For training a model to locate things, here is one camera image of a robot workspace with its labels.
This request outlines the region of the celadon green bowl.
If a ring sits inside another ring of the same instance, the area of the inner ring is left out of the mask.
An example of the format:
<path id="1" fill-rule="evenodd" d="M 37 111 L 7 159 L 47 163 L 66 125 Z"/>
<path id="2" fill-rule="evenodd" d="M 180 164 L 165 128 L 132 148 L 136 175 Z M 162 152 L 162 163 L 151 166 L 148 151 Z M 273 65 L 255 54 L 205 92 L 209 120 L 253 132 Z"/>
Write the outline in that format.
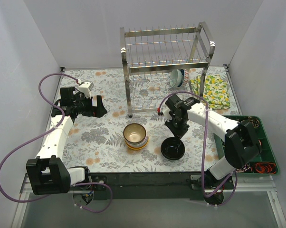
<path id="1" fill-rule="evenodd" d="M 170 74 L 170 86 L 171 87 L 180 87 L 184 81 L 184 70 L 183 69 L 174 69 Z"/>

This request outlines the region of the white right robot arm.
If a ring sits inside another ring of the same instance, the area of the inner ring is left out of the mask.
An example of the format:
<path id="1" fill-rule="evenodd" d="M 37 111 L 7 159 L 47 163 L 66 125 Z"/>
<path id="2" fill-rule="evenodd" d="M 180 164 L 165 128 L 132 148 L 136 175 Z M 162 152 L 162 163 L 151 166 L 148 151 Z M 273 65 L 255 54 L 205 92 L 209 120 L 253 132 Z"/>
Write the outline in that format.
<path id="1" fill-rule="evenodd" d="M 217 135 L 224 142 L 224 156 L 205 171 L 203 180 L 216 189 L 223 183 L 223 179 L 236 169 L 241 169 L 262 151 L 253 124 L 244 120 L 238 122 L 224 117 L 194 97 L 181 100 L 176 94 L 165 102 L 167 108 L 163 111 L 166 118 L 165 125 L 172 132 L 172 145 L 166 150 L 177 153 L 184 151 L 181 138 L 188 131 L 188 121 L 195 122 Z"/>

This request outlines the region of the blue patterned bowl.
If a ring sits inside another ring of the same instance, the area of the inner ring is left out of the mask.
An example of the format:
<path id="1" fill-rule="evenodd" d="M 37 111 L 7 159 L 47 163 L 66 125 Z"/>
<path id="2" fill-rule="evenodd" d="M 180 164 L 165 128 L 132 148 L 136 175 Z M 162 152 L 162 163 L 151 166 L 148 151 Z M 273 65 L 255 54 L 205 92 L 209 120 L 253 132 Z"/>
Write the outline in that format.
<path id="1" fill-rule="evenodd" d="M 185 86 L 189 81 L 190 81 L 190 75 L 189 72 L 185 69 L 184 70 L 184 75 L 183 75 L 183 83 L 182 85 Z"/>

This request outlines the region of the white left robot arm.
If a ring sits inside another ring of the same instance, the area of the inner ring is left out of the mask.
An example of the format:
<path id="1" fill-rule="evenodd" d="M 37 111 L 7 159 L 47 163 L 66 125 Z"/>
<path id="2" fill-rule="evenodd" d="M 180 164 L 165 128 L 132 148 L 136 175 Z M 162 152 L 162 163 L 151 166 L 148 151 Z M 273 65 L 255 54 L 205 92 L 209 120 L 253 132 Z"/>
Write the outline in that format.
<path id="1" fill-rule="evenodd" d="M 51 128 L 34 159 L 26 163 L 29 181 L 35 195 L 67 193 L 77 185 L 82 190 L 91 187 L 92 178 L 86 166 L 67 168 L 63 162 L 63 151 L 68 134 L 78 115 L 101 118 L 107 114 L 102 97 L 96 96 L 93 105 L 93 83 L 84 82 L 79 87 L 63 87 L 60 99 L 54 103 L 51 112 Z"/>

